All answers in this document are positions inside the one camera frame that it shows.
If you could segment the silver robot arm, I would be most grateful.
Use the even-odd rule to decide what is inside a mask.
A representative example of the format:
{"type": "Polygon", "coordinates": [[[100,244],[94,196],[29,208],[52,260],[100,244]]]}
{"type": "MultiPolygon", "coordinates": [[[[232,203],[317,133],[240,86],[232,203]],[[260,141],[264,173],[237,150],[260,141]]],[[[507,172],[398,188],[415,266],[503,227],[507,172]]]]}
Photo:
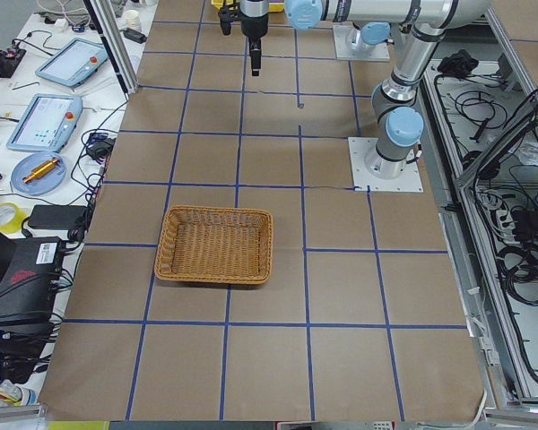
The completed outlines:
{"type": "Polygon", "coordinates": [[[448,29],[463,27],[486,12],[489,1],[286,1],[289,24],[308,30],[320,22],[410,24],[402,54],[391,75],[373,91],[380,135],[364,157],[373,176],[399,177],[421,138],[424,123],[412,107],[418,83],[448,29]]]}
{"type": "Polygon", "coordinates": [[[385,43],[390,34],[390,24],[386,21],[354,22],[349,36],[351,50],[356,53],[385,43]]]}

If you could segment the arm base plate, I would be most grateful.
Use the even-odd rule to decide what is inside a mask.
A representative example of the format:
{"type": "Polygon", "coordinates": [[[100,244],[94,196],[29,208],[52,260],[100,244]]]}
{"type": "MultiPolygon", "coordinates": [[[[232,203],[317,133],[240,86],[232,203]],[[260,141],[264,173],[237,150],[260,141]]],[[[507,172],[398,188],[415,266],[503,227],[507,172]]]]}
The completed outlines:
{"type": "Polygon", "coordinates": [[[349,137],[348,143],[355,191],[423,192],[413,149],[404,160],[388,161],[377,153],[377,138],[349,137]]]}
{"type": "Polygon", "coordinates": [[[384,21],[368,22],[358,29],[351,26],[333,26],[335,54],[338,60],[387,63],[390,55],[386,41],[390,24],[384,21]]]}

